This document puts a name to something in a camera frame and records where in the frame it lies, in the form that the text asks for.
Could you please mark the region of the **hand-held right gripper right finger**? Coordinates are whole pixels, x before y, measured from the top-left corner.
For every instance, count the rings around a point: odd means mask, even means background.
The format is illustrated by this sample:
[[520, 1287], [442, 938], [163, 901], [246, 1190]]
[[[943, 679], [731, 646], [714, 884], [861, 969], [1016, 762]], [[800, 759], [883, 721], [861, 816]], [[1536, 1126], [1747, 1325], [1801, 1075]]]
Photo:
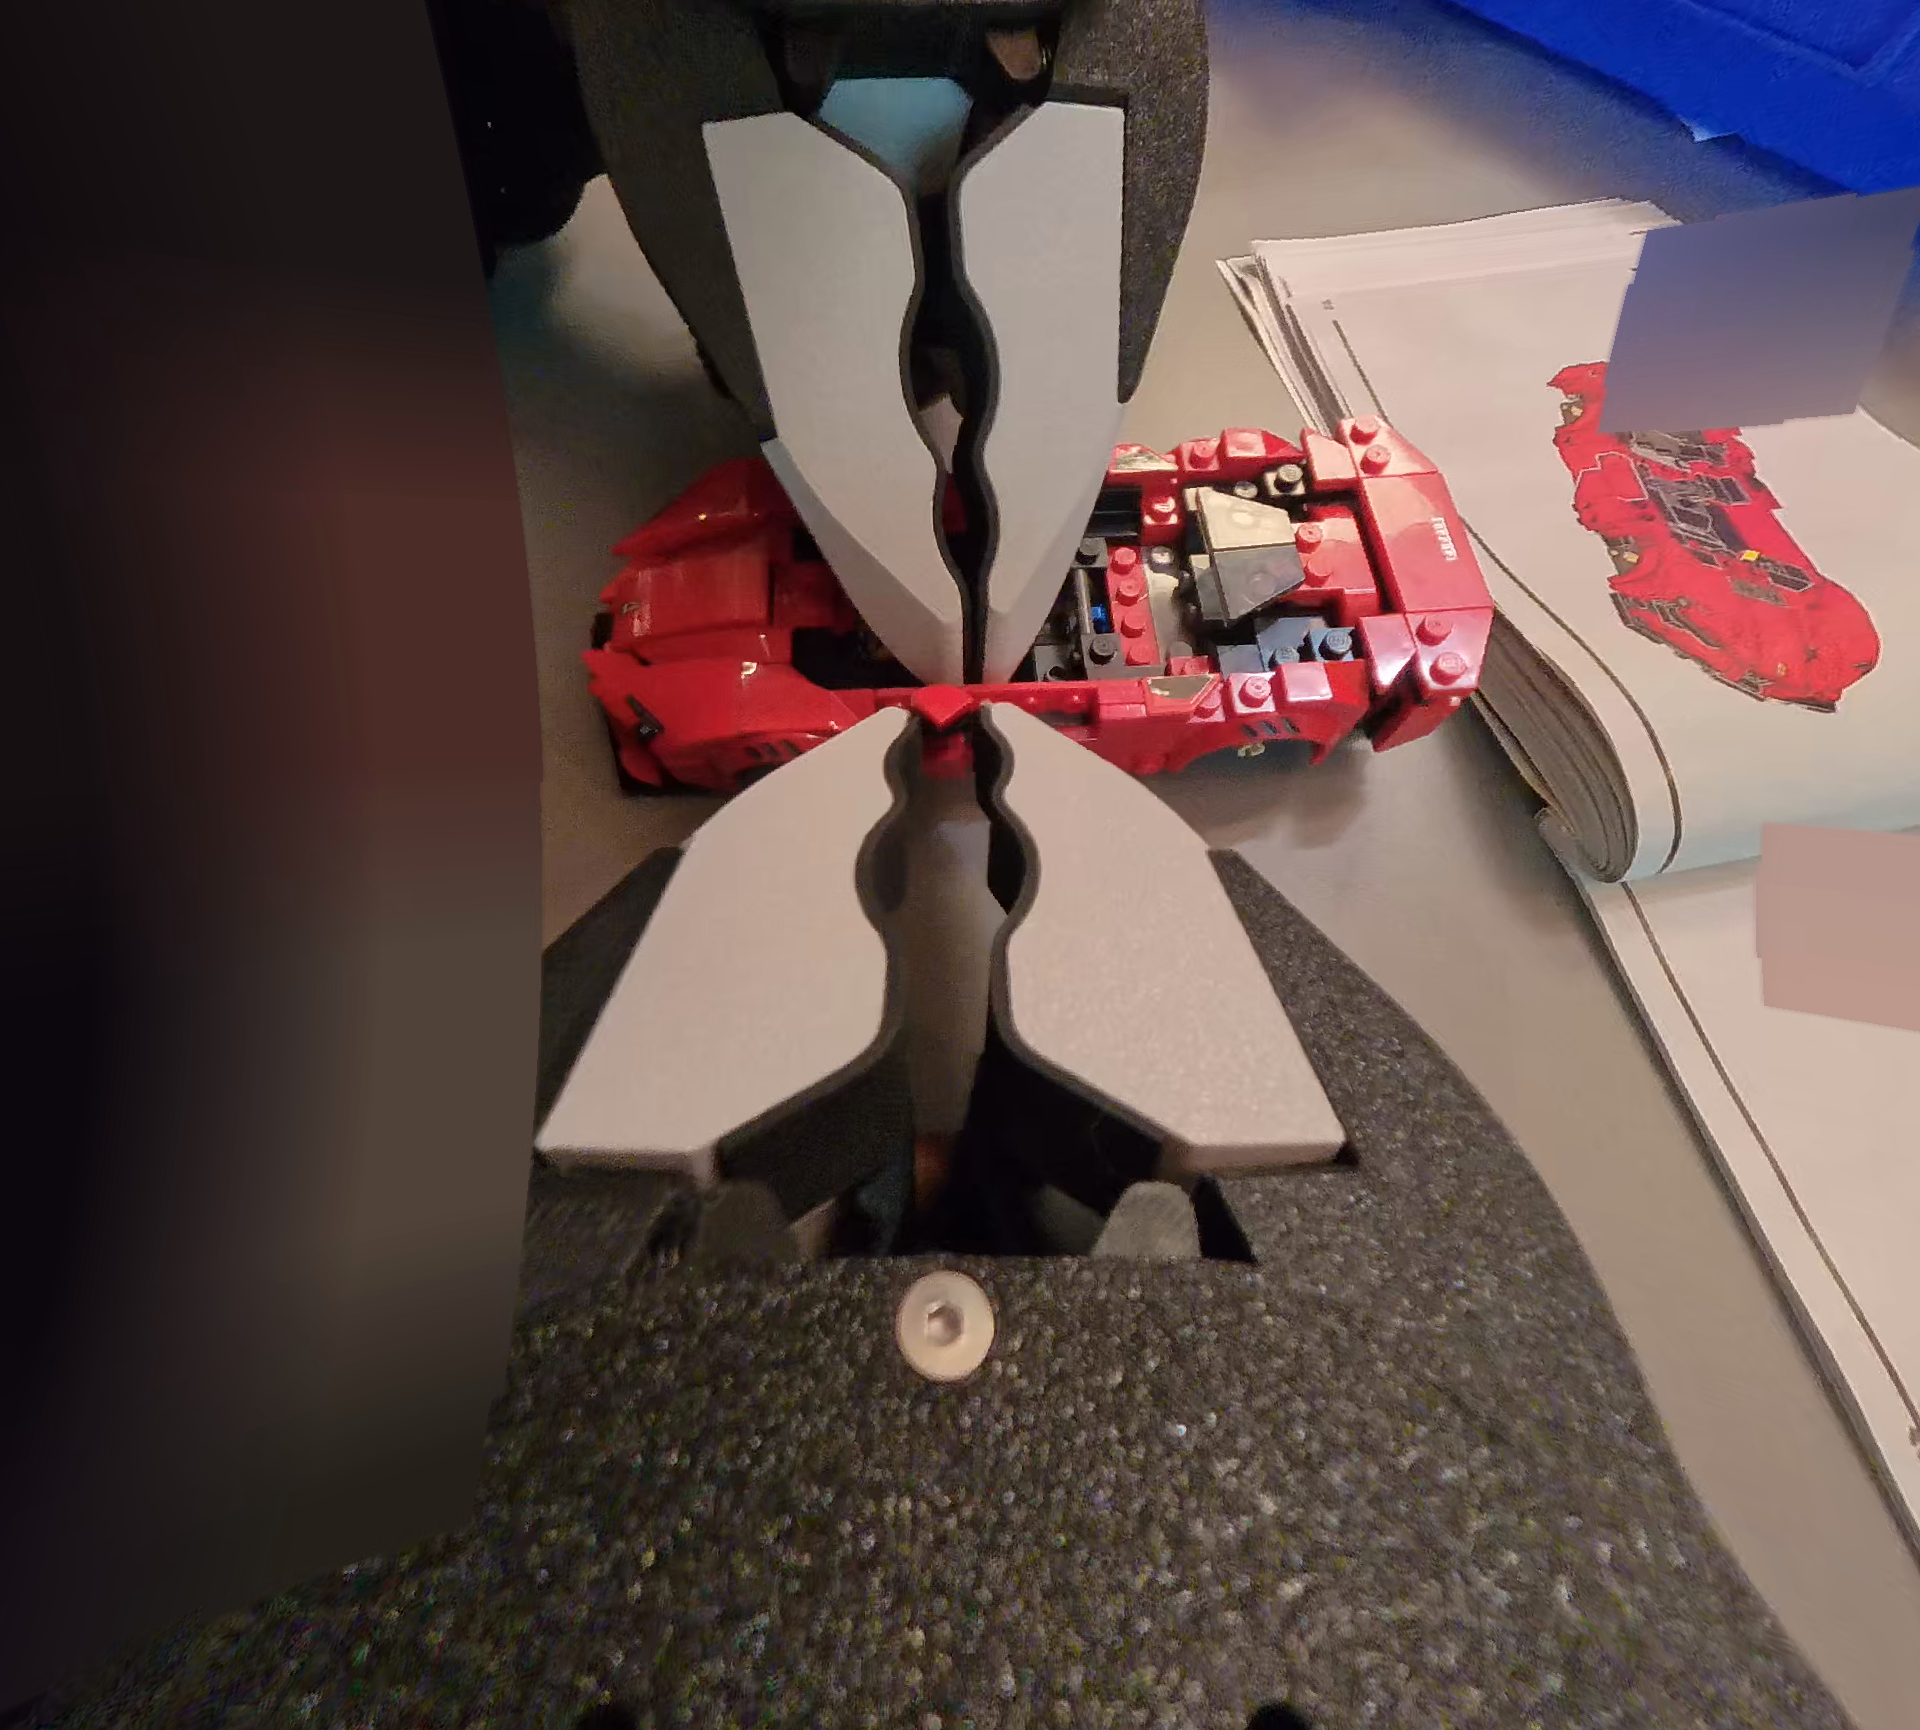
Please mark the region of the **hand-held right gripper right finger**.
[[1346, 1129], [1203, 837], [1024, 709], [974, 731], [1005, 911], [974, 1108], [1044, 1182], [1325, 1165]]

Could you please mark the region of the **red lego car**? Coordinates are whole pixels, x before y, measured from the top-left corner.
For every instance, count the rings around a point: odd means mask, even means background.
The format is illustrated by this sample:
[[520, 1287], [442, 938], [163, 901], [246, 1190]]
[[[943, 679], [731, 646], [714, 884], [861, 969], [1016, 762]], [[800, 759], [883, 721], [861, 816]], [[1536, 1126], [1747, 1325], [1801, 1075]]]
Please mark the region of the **red lego car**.
[[[614, 554], [588, 688], [632, 793], [733, 793], [920, 685], [860, 619], [761, 460], [701, 477]], [[1379, 422], [1116, 446], [1026, 655], [974, 685], [1125, 772], [1432, 734], [1478, 687], [1493, 600], [1433, 464]], [[937, 776], [961, 721], [922, 726]]]

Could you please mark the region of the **lego instruction booklet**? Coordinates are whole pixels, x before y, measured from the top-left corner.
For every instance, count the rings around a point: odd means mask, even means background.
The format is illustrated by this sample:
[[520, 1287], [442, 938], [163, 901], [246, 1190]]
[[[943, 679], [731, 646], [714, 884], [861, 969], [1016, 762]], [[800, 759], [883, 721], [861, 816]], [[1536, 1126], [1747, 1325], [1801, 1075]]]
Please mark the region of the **lego instruction booklet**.
[[1443, 471], [1476, 704], [1909, 1533], [1917, 1514], [1917, 462], [1864, 410], [1599, 429], [1657, 207], [1221, 264], [1303, 419]]

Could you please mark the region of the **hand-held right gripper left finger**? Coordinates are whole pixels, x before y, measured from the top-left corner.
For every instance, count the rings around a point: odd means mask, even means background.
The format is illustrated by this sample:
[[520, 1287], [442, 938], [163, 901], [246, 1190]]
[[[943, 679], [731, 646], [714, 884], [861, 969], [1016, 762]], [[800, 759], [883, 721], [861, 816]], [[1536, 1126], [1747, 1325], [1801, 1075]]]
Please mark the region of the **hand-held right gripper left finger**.
[[883, 709], [685, 842], [534, 1135], [552, 1166], [856, 1187], [911, 1142], [883, 911], [918, 762]]

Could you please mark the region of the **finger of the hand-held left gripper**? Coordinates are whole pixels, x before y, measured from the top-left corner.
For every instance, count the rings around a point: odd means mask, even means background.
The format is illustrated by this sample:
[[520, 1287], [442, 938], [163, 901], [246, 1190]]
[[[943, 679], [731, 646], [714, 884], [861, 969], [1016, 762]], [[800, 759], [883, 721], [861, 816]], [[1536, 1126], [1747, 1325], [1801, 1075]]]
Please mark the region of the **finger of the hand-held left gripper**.
[[1013, 677], [1066, 578], [1115, 447], [1125, 115], [1048, 102], [951, 186], [954, 268], [987, 348], [971, 468], [988, 505], [978, 673]]
[[793, 113], [702, 138], [771, 413], [768, 464], [863, 624], [918, 683], [955, 685], [963, 591], [907, 372], [920, 295], [909, 188]]

